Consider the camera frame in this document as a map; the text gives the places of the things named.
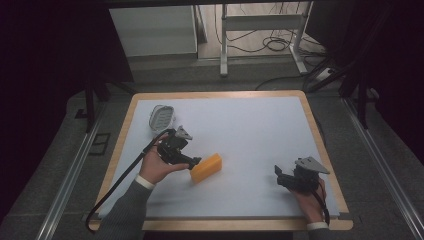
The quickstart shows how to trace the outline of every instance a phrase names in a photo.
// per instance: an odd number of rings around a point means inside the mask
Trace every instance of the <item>black cable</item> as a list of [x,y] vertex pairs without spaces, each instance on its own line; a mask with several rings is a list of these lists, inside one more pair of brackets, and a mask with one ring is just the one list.
[[113,186],[109,189],[109,191],[105,194],[105,196],[100,199],[100,201],[91,209],[90,213],[87,215],[87,218],[85,219],[85,227],[88,229],[89,232],[92,234],[95,233],[94,230],[90,228],[90,219],[94,215],[94,213],[100,208],[101,205],[112,195],[112,193],[116,190],[116,188],[121,184],[121,182],[127,177],[127,175],[133,170],[135,166],[141,161],[141,159],[146,156],[147,152],[150,151],[150,149],[155,145],[155,143],[159,140],[160,137],[162,137],[165,133],[168,133],[170,130],[167,129],[163,132],[161,132],[158,136],[156,136],[150,143],[143,149],[143,151],[138,155],[138,157],[134,160],[133,163],[125,170],[125,172],[119,177],[119,179],[113,184]]
[[320,45],[320,46],[322,46],[322,44],[321,44],[321,43],[314,42],[314,41],[308,40],[308,39],[306,39],[306,38],[302,38],[302,40],[303,40],[303,41],[310,42],[310,43],[313,43],[313,44],[316,44],[316,45]]
[[[318,184],[321,187],[322,194],[323,194],[323,197],[324,197],[324,188],[322,187],[320,182],[318,182]],[[316,191],[313,190],[312,188],[310,188],[310,191],[311,191],[312,195],[314,195],[315,199],[318,201],[319,205],[321,206],[322,211],[324,212],[325,222],[327,223],[327,225],[330,225],[330,213],[328,211],[327,203],[325,202],[325,199],[321,199],[321,197],[318,195],[318,193],[316,193]]]
[[259,90],[259,88],[260,88],[262,85],[265,85],[265,84],[270,83],[270,82],[274,82],[274,81],[278,81],[278,80],[283,80],[283,79],[300,78],[300,77],[302,77],[302,76],[301,76],[301,75],[299,75],[299,76],[292,76],[292,77],[277,77],[277,78],[272,78],[272,79],[266,80],[265,82],[262,82],[261,84],[259,84],[259,85],[255,88],[255,91],[258,91],[258,90]]
[[324,133],[324,129],[322,128],[321,122],[318,120],[314,112],[312,112],[312,116],[314,116],[315,122],[317,123],[318,130],[321,133],[322,141],[324,142],[324,146],[327,146],[327,140],[325,138],[325,133]]
[[305,74],[305,75],[299,75],[299,76],[290,76],[290,77],[277,77],[277,78],[272,78],[272,79],[269,79],[269,80],[266,80],[266,81],[264,81],[264,82],[262,82],[262,83],[260,83],[256,88],[255,88],[255,91],[258,91],[259,90],[259,88],[261,87],[261,86],[263,86],[263,85],[265,85],[265,84],[267,84],[267,83],[270,83],[270,82],[274,82],[274,81],[277,81],[277,80],[282,80],[282,79],[290,79],[290,78],[301,78],[301,77],[303,77],[303,78],[305,78],[305,80],[304,80],[304,83],[303,83],[303,86],[302,86],[302,90],[305,88],[305,81],[307,81],[307,79],[308,79],[308,77],[310,77],[311,75],[313,75],[313,74],[315,74],[315,72],[316,71],[318,71],[320,68],[321,68],[321,65],[324,65],[324,64],[326,64],[326,62],[327,61],[329,61],[329,57],[326,57],[324,60],[322,60],[314,69],[312,69],[309,73],[307,73],[307,74]]

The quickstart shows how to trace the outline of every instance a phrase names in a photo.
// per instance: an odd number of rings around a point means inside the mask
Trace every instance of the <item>hand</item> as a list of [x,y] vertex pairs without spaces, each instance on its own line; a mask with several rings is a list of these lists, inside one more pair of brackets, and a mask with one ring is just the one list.
[[158,154],[157,145],[159,141],[165,139],[167,136],[162,136],[150,151],[144,156],[141,164],[139,175],[152,184],[162,181],[169,173],[187,169],[187,163],[169,165],[165,163]]
[[[325,183],[321,178],[319,179],[320,185],[317,189],[318,196],[324,201],[327,194],[325,192]],[[300,209],[306,217],[308,223],[323,222],[322,209],[317,199],[312,193],[300,193],[290,190],[295,196]]]

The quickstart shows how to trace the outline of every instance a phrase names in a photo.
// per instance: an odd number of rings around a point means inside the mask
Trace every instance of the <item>yellow block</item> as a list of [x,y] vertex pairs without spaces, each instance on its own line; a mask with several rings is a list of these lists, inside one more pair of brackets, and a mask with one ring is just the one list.
[[210,175],[218,172],[222,168],[222,158],[218,153],[210,156],[208,159],[201,161],[193,167],[190,171],[191,180],[199,183],[209,177]]

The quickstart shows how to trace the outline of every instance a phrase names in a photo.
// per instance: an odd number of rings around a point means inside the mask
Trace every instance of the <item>black curtain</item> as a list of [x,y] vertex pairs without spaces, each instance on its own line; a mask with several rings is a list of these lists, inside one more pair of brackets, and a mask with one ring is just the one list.
[[86,79],[133,81],[107,8],[28,2],[0,7],[1,196],[5,216]]

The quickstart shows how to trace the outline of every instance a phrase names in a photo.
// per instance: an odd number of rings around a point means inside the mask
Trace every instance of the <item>sleeve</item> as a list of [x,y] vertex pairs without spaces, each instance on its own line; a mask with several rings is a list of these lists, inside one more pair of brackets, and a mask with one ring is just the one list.
[[139,239],[146,218],[146,204],[152,189],[133,181],[127,192],[116,201],[102,219],[95,239]]
[[308,231],[309,240],[328,240],[332,239],[330,229],[319,228]]
[[309,240],[327,240],[332,239],[330,229],[327,223],[318,222],[307,225]]

